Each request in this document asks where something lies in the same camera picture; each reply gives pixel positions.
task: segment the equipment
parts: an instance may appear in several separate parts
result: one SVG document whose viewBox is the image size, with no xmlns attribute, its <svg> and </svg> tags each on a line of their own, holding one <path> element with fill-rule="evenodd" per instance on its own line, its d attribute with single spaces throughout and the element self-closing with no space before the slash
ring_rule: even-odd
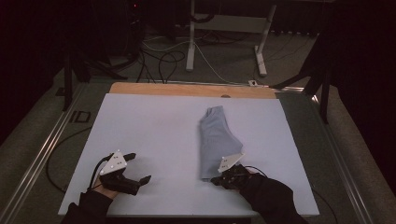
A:
<svg viewBox="0 0 396 224">
<path fill-rule="evenodd" d="M 147 185 L 147 183 L 151 179 L 151 175 L 143 177 L 139 181 L 134 181 L 126 178 L 122 174 L 126 169 L 127 161 L 133 160 L 135 156 L 136 154 L 134 153 L 123 156 L 120 151 L 117 150 L 115 153 L 110 154 L 108 157 L 104 157 L 103 159 L 101 159 L 95 167 L 95 170 L 92 174 L 90 187 L 88 189 L 92 189 L 92 182 L 94 180 L 99 165 L 103 161 L 108 161 L 99 175 L 99 179 L 102 185 L 106 189 L 136 195 L 140 187 Z"/>
<path fill-rule="evenodd" d="M 241 189 L 252 175 L 243 165 L 239 164 L 222 172 L 221 176 L 213 177 L 210 182 L 225 189 Z"/>
</svg>

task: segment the human hand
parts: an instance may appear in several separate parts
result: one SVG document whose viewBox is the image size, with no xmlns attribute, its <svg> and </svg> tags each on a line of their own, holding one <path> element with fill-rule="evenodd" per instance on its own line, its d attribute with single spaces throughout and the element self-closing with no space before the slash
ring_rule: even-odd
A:
<svg viewBox="0 0 396 224">
<path fill-rule="evenodd" d="M 92 190 L 105 195 L 107 198 L 114 199 L 119 194 L 117 191 L 113 191 L 110 189 L 106 189 L 102 182 L 100 181 L 99 176 L 96 177 L 95 183 L 93 184 Z"/>
</svg>

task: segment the white board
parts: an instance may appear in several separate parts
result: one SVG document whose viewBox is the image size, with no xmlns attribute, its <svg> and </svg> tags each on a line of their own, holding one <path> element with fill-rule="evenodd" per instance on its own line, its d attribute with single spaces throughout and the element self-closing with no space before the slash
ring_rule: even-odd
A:
<svg viewBox="0 0 396 224">
<path fill-rule="evenodd" d="M 130 217 L 251 217 L 257 213 L 238 193 L 199 178 L 199 120 L 222 105 L 228 126 L 244 145 L 243 165 L 255 166 L 294 191 L 301 215 L 318 207 L 289 124 L 277 99 L 106 95 L 59 210 L 67 212 L 88 187 L 99 160 L 119 149 L 136 153 L 124 175 L 152 175 L 136 196 L 120 194 L 108 214 Z"/>
</svg>

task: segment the folded cloth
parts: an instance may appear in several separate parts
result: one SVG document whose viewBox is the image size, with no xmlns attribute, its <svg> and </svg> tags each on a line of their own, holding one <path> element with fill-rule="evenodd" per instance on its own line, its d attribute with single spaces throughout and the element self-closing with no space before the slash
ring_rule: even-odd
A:
<svg viewBox="0 0 396 224">
<path fill-rule="evenodd" d="M 200 120 L 201 178 L 219 176 L 222 157 L 240 153 L 242 143 L 231 133 L 222 105 L 210 107 Z"/>
</svg>

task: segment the black cable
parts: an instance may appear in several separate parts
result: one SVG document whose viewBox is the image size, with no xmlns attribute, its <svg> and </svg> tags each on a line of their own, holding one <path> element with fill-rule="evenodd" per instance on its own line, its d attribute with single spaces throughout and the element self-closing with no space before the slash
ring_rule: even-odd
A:
<svg viewBox="0 0 396 224">
<path fill-rule="evenodd" d="M 161 60 L 161 58 L 159 58 L 159 57 L 157 57 L 157 56 L 155 56 L 155 55 L 153 55 L 153 54 L 150 54 L 150 53 L 148 53 L 148 52 L 145 51 L 145 50 L 142 50 L 142 51 L 143 51 L 143 53 L 147 54 L 148 56 L 151 56 L 151 57 L 153 57 L 153 58 L 155 58 L 155 59 Z M 173 61 L 166 61 L 166 60 L 163 59 L 163 61 L 164 61 L 165 63 L 179 63 L 179 62 L 183 61 L 183 59 L 186 58 L 186 55 L 185 55 L 182 51 L 179 51 L 179 50 L 173 50 L 173 51 L 169 51 L 169 52 L 167 52 L 167 53 L 179 53 L 179 54 L 182 55 L 182 57 L 181 57 L 180 59 L 176 59 L 176 57 L 175 57 L 175 59 L 174 59 Z"/>
<path fill-rule="evenodd" d="M 166 78 L 166 80 L 164 81 L 163 84 L 167 84 L 167 83 L 168 83 L 168 79 L 175 73 L 175 70 L 177 69 L 177 62 L 176 62 L 175 56 L 174 56 L 173 54 L 169 53 L 169 52 L 168 52 L 168 53 L 165 53 L 165 54 L 161 57 L 160 61 L 158 62 L 158 72 L 160 73 L 160 77 L 163 77 L 163 73 L 161 72 L 161 63 L 163 62 L 163 58 L 164 58 L 166 55 L 169 55 L 169 56 L 171 56 L 171 57 L 174 58 L 174 60 L 175 60 L 175 66 L 174 66 L 172 72 L 168 75 L 168 77 Z"/>
<path fill-rule="evenodd" d="M 148 83 L 150 80 L 152 80 L 152 82 L 154 82 L 154 84 L 157 84 L 154 77 L 152 77 L 151 73 L 149 72 L 149 68 L 147 65 L 145 65 L 145 68 L 146 68 L 146 78 L 148 79 Z"/>
<path fill-rule="evenodd" d="M 127 69 L 127 68 L 129 68 L 129 67 L 131 67 L 131 66 L 133 66 L 135 63 L 136 63 L 136 60 L 133 61 L 132 63 L 128 63 L 128 65 L 125 65 L 125 66 L 123 66 L 122 68 L 114 69 L 114 71 L 117 72 L 117 73 L 119 73 L 119 72 L 121 72 L 121 71 L 123 71 L 123 70 L 125 70 L 125 69 Z"/>
<path fill-rule="evenodd" d="M 206 40 L 205 38 L 207 36 L 213 36 L 215 38 L 214 41 L 210 41 L 210 40 Z M 249 33 L 245 33 L 242 37 L 239 38 L 231 38 L 225 35 L 221 35 L 219 32 L 214 32 L 214 31 L 209 31 L 208 33 L 204 34 L 201 36 L 201 38 L 199 38 L 199 40 L 201 40 L 204 44 L 201 44 L 200 46 L 204 46 L 204 45 L 227 45 L 227 44 L 233 44 L 242 40 L 247 39 L 250 36 Z M 221 41 L 220 38 L 224 38 L 224 39 L 229 39 L 232 41 Z"/>
<path fill-rule="evenodd" d="M 146 60 L 146 59 L 145 59 L 145 55 L 144 55 L 143 52 L 142 52 L 142 49 L 139 50 L 139 55 L 142 56 L 143 62 L 141 63 L 141 64 L 142 64 L 142 67 L 140 68 L 139 76 L 137 77 L 136 83 L 138 83 L 139 80 L 140 80 L 140 78 L 142 77 L 143 69 L 145 68 L 145 60 Z"/>
<path fill-rule="evenodd" d="M 124 69 L 134 63 L 136 63 L 136 58 L 127 57 L 126 62 L 114 64 L 114 65 L 109 66 L 108 68 L 111 70 L 119 70 L 119 69 Z"/>
<path fill-rule="evenodd" d="M 92 128 L 92 127 L 89 127 L 89 128 L 83 129 L 83 130 L 81 130 L 81 131 L 79 131 L 79 132 L 73 133 L 72 135 L 67 136 L 64 140 L 62 140 L 61 142 L 59 142 L 59 143 L 52 149 L 51 153 L 49 154 L 49 158 L 47 159 L 47 162 L 46 162 L 46 176 L 47 176 L 48 181 L 51 183 L 51 185 L 52 185 L 53 187 L 55 187 L 56 189 L 58 189 L 59 191 L 61 191 L 62 193 L 66 193 L 66 190 L 62 189 L 62 188 L 59 187 L 57 184 L 55 184 L 55 182 L 54 182 L 54 181 L 51 179 L 51 177 L 50 177 L 50 159 L 51 159 L 53 153 L 55 152 L 55 150 L 56 150 L 62 143 L 64 143 L 64 142 L 67 141 L 68 139 L 70 139 L 70 138 L 72 138 L 72 137 L 74 137 L 74 136 L 76 136 L 76 135 L 78 135 L 78 134 L 80 134 L 80 133 L 83 133 L 83 132 L 88 131 L 88 130 L 91 129 L 91 128 Z"/>
<path fill-rule="evenodd" d="M 163 54 L 163 56 L 161 56 L 161 58 L 159 58 L 159 57 L 157 57 L 157 56 L 155 56 L 155 55 L 153 55 L 153 54 L 151 54 L 151 53 L 149 53 L 149 52 L 147 52 L 147 51 L 145 51 L 145 50 L 142 50 L 142 52 L 143 52 L 144 54 L 147 54 L 148 56 L 154 58 L 154 59 L 159 60 L 159 63 L 158 63 L 158 72 L 159 72 L 159 75 L 160 75 L 160 78 L 161 78 L 161 81 L 163 82 L 163 84 L 167 84 L 169 78 L 175 73 L 175 71 L 176 71 L 176 69 L 177 69 L 177 63 L 178 63 L 178 62 L 181 62 L 182 60 L 184 60 L 184 59 L 186 58 L 186 55 L 185 55 L 182 51 L 179 51 L 179 50 L 173 50 L 173 51 L 165 52 L 165 53 Z M 177 59 L 177 58 L 175 57 L 175 55 L 174 55 L 175 53 L 180 54 L 181 57 L 180 57 L 179 59 Z M 164 57 L 166 57 L 166 56 L 168 56 L 168 55 L 171 56 L 171 57 L 173 58 L 173 61 L 167 61 L 167 60 L 164 59 Z M 173 70 L 170 72 L 170 74 L 169 74 L 166 78 L 164 78 L 163 71 L 162 71 L 162 69 L 161 69 L 162 63 L 173 63 L 173 64 L 174 64 Z"/>
<path fill-rule="evenodd" d="M 282 51 L 289 43 L 290 41 L 294 38 L 294 35 L 292 35 L 289 40 L 282 46 L 282 48 L 280 48 L 279 50 L 277 50 L 275 53 L 271 54 L 268 58 L 264 59 L 265 61 L 270 60 L 272 57 L 274 57 L 275 55 L 277 55 L 280 51 Z"/>
<path fill-rule="evenodd" d="M 289 54 L 285 54 L 285 55 L 283 55 L 283 56 L 280 57 L 280 58 L 274 58 L 274 59 L 266 60 L 265 62 L 267 63 L 267 62 L 270 62 L 270 61 L 281 60 L 281 59 L 284 59 L 284 58 L 286 58 L 286 57 L 288 57 L 288 56 L 290 56 L 290 55 L 292 55 L 292 54 L 297 53 L 297 51 L 299 51 L 300 49 L 302 49 L 302 48 L 308 43 L 309 38 L 310 38 L 310 37 L 308 37 L 308 38 L 305 40 L 305 43 L 302 44 L 300 47 L 298 47 L 294 52 L 289 53 Z"/>
<path fill-rule="evenodd" d="M 254 166 L 245 166 L 245 168 L 252 168 L 255 169 L 257 171 L 259 171 L 263 176 L 268 177 L 263 171 L 261 171 L 259 168 L 254 167 Z"/>
<path fill-rule="evenodd" d="M 97 188 L 99 188 L 99 187 L 101 187 L 101 186 L 102 186 L 102 184 L 99 184 L 99 185 L 97 185 L 97 186 L 95 186 L 95 187 L 93 187 L 93 188 L 90 188 L 90 190 L 97 189 Z"/>
<path fill-rule="evenodd" d="M 111 153 L 109 156 L 102 158 L 102 159 L 96 164 L 95 169 L 93 170 L 93 173 L 92 173 L 92 176 L 91 176 L 90 185 L 88 186 L 87 191 L 92 189 L 93 181 L 94 181 L 94 179 L 95 179 L 95 177 L 96 177 L 96 172 L 98 171 L 99 166 L 102 164 L 102 162 L 110 160 L 110 158 L 113 156 L 113 154 L 114 154 L 114 153 Z"/>
<path fill-rule="evenodd" d="M 325 202 L 325 203 L 327 204 L 327 206 L 328 206 L 328 207 L 330 208 L 330 210 L 332 211 L 332 215 L 334 216 L 335 223 L 338 224 L 337 215 L 335 214 L 334 210 L 332 209 L 332 207 L 330 206 L 330 204 L 327 202 L 327 200 L 326 200 L 323 196 L 321 196 L 316 190 L 314 190 L 313 188 L 311 188 L 311 189 L 312 189 L 312 191 L 314 191 L 314 192 L 319 196 L 319 198 L 320 198 L 323 202 Z"/>
</svg>

